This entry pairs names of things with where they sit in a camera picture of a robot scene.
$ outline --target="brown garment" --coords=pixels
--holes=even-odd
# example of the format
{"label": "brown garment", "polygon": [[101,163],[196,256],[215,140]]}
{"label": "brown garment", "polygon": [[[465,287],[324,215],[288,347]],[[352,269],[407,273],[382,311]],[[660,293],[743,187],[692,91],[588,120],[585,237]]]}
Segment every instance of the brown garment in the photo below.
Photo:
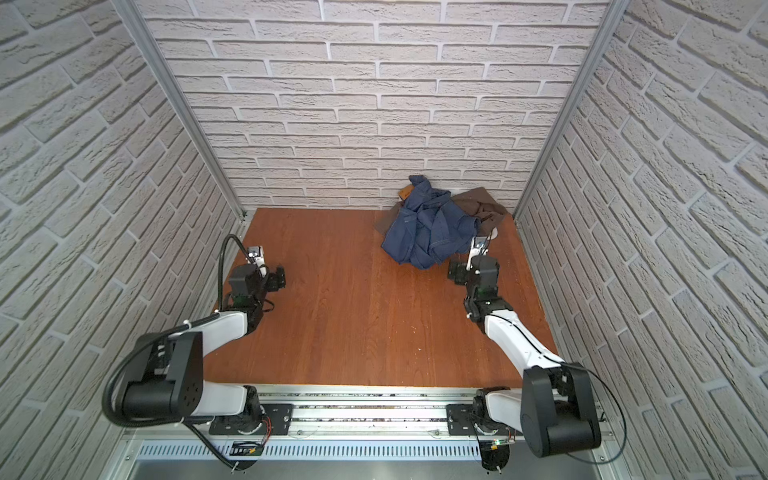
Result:
{"label": "brown garment", "polygon": [[[496,202],[483,187],[473,188],[463,194],[454,195],[451,197],[451,200],[464,210],[467,215],[480,219],[478,235],[490,234],[504,220],[504,215],[507,214],[507,209]],[[373,224],[373,228],[380,234],[386,235],[392,222],[397,218],[400,207],[402,207],[402,202],[396,203],[390,211]]]}

